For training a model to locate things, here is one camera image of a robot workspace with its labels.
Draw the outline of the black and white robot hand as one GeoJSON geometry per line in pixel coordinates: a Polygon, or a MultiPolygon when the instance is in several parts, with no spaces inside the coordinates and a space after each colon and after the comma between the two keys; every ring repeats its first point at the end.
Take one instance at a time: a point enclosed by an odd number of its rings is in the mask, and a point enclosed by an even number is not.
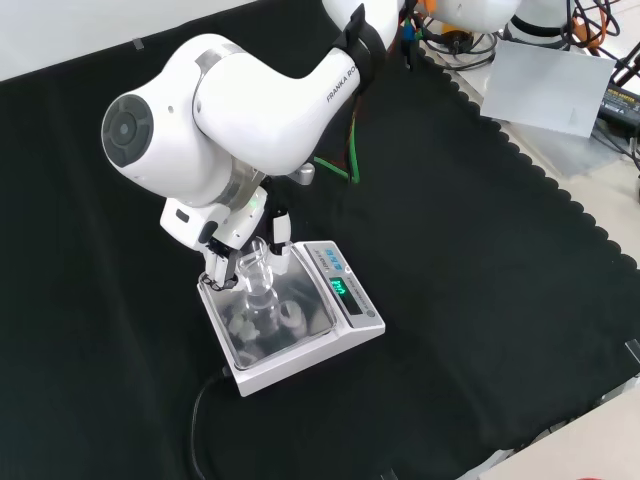
{"type": "Polygon", "coordinates": [[[253,238],[261,221],[266,222],[266,263],[282,275],[290,260],[291,220],[282,202],[263,188],[237,211],[219,203],[192,207],[169,198],[160,225],[180,244],[203,255],[205,282],[221,291],[237,287],[240,251],[253,238]]]}

